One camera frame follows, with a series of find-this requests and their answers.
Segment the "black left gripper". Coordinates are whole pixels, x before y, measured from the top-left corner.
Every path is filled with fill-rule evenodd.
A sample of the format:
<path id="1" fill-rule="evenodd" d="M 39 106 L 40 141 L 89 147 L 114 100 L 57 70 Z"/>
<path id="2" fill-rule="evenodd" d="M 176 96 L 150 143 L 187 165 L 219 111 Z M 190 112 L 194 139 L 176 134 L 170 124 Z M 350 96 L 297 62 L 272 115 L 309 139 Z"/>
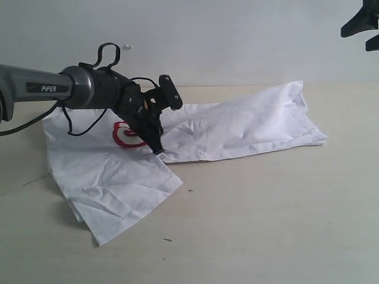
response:
<path id="1" fill-rule="evenodd" d="M 118 97 L 113 111 L 134 131 L 153 151 L 161 154 L 164 148 L 161 142 L 163 128 L 160 122 L 163 93 L 161 87 L 153 80 L 144 77 L 128 79 L 114 73 Z M 146 80 L 153 88 L 143 92 L 137 80 Z"/>

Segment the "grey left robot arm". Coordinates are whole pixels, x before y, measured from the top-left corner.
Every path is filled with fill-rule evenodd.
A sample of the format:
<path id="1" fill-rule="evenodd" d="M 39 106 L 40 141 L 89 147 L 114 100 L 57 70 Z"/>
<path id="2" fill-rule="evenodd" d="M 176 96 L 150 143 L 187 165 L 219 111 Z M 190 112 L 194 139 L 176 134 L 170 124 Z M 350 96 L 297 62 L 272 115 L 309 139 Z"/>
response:
<path id="1" fill-rule="evenodd" d="M 60 73 L 1 65 L 1 120 L 10 121 L 17 102 L 56 101 L 68 109 L 110 109 L 151 148 L 163 152 L 163 129 L 135 81 L 106 67 L 80 64 Z"/>

